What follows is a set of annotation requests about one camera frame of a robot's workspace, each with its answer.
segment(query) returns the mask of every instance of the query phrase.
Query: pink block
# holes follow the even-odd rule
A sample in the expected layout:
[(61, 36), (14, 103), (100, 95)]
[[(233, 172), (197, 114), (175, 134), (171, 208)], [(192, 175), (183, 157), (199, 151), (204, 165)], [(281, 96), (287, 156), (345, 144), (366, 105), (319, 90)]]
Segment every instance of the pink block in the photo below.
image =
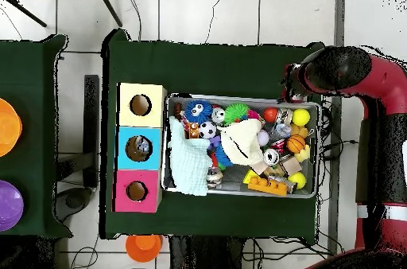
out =
[[(116, 183), (116, 212), (155, 213), (161, 200), (161, 186), (158, 171), (154, 170), (118, 170)], [(142, 182), (147, 188), (143, 201), (131, 200), (126, 193), (127, 186), (133, 181)]]

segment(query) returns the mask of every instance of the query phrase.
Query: hole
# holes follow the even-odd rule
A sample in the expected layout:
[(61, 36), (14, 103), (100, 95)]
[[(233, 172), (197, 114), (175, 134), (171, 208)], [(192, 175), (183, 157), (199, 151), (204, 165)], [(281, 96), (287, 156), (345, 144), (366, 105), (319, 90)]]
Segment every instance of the hole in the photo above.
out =
[(135, 115), (148, 115), (151, 111), (151, 100), (146, 95), (135, 95), (130, 101), (130, 110)]
[(126, 188), (127, 196), (133, 201), (143, 201), (147, 193), (147, 188), (140, 181), (133, 181)]
[(143, 135), (129, 138), (126, 154), (134, 162), (145, 162), (153, 153), (153, 144)]

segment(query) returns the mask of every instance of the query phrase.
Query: wooden shape sorter box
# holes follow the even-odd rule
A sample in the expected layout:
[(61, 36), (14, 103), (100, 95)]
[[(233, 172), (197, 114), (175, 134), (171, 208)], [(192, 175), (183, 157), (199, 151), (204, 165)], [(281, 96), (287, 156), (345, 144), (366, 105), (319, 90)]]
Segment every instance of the wooden shape sorter box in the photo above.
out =
[(118, 84), (114, 212), (156, 212), (161, 201), (161, 148), (166, 90)]

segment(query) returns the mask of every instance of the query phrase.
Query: orange cup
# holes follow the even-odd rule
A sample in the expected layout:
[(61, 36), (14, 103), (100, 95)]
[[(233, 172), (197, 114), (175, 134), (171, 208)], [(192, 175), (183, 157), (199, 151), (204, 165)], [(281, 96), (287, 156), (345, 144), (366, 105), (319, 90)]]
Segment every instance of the orange cup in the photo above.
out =
[(22, 124), (17, 112), (0, 98), (0, 157), (13, 149), (21, 131)]
[(137, 262), (149, 262), (155, 259), (162, 247), (162, 236), (128, 236), (126, 251)]

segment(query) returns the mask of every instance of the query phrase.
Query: blue fuzzy ball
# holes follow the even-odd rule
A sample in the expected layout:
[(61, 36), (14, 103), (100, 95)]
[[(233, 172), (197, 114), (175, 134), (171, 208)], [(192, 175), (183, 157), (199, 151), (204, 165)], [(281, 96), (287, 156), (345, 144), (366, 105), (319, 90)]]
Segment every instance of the blue fuzzy ball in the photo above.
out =
[(233, 166), (233, 162), (231, 162), (229, 158), (226, 156), (222, 144), (219, 144), (218, 147), (216, 147), (215, 156), (216, 159), (218, 159), (218, 162), (223, 166), (225, 167)]
[(185, 117), (190, 123), (199, 125), (210, 120), (212, 105), (204, 100), (193, 100), (185, 108)]

